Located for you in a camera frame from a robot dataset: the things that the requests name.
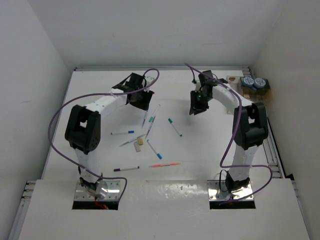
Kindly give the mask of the green clear pen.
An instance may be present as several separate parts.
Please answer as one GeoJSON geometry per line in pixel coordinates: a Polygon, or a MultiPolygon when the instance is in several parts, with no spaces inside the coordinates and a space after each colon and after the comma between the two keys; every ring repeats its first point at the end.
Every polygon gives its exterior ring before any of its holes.
{"type": "Polygon", "coordinates": [[[139,136],[137,136],[137,137],[134,137],[133,139],[130,139],[130,140],[124,142],[124,143],[121,144],[119,147],[125,146],[125,145],[127,145],[127,144],[129,144],[129,143],[132,143],[132,142],[135,142],[137,139],[139,139],[139,138],[141,138],[141,137],[144,137],[145,135],[146,135],[146,133],[145,133],[145,134],[141,134],[141,135],[139,135],[139,136]]]}

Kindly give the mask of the blue white tape roll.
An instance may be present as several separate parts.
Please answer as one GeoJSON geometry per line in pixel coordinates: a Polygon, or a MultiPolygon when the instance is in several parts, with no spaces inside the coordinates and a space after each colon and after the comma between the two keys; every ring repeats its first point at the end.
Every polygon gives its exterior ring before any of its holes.
{"type": "Polygon", "coordinates": [[[247,76],[241,80],[241,83],[243,87],[252,88],[254,86],[254,79],[247,76]]]}

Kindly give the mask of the orange highlighter pen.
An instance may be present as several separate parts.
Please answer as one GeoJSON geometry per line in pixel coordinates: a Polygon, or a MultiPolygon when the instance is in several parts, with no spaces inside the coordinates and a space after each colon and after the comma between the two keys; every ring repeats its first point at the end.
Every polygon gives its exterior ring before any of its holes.
{"type": "Polygon", "coordinates": [[[179,162],[160,163],[160,164],[150,165],[149,168],[160,168],[160,167],[169,167],[169,166],[178,166],[178,165],[180,165],[179,162]]]}

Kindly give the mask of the blue clear pen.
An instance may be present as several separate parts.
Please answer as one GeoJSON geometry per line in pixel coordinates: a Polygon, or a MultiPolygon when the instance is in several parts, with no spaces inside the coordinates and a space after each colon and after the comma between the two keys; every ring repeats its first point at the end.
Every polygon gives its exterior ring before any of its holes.
{"type": "Polygon", "coordinates": [[[144,114],[144,117],[143,117],[143,121],[142,121],[142,125],[141,125],[141,128],[144,127],[145,123],[146,123],[146,119],[147,119],[147,116],[148,116],[148,110],[145,111],[145,114],[144,114]]]}

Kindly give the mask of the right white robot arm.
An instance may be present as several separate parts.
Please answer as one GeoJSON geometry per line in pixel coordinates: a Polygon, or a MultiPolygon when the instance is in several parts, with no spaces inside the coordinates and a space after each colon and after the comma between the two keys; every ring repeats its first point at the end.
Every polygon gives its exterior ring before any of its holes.
{"type": "Polygon", "coordinates": [[[266,107],[263,103],[253,103],[237,93],[228,82],[214,77],[210,70],[200,72],[198,80],[193,80],[195,89],[190,92],[190,115],[198,115],[209,109],[212,99],[220,102],[233,115],[232,135],[229,149],[235,144],[233,162],[225,168],[225,187],[231,193],[250,182],[250,169],[254,155],[268,137],[266,107]]]}

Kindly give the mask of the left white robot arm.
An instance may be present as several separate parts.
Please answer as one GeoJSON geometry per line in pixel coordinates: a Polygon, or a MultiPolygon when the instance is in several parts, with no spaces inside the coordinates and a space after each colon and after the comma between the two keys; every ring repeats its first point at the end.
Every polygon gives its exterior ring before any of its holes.
{"type": "Polygon", "coordinates": [[[89,104],[72,107],[64,137],[77,156],[81,186],[95,198],[101,199],[108,193],[106,180],[97,167],[96,149],[101,141],[102,120],[127,104],[147,111],[154,94],[150,90],[154,81],[145,74],[131,73],[107,95],[89,104]]]}

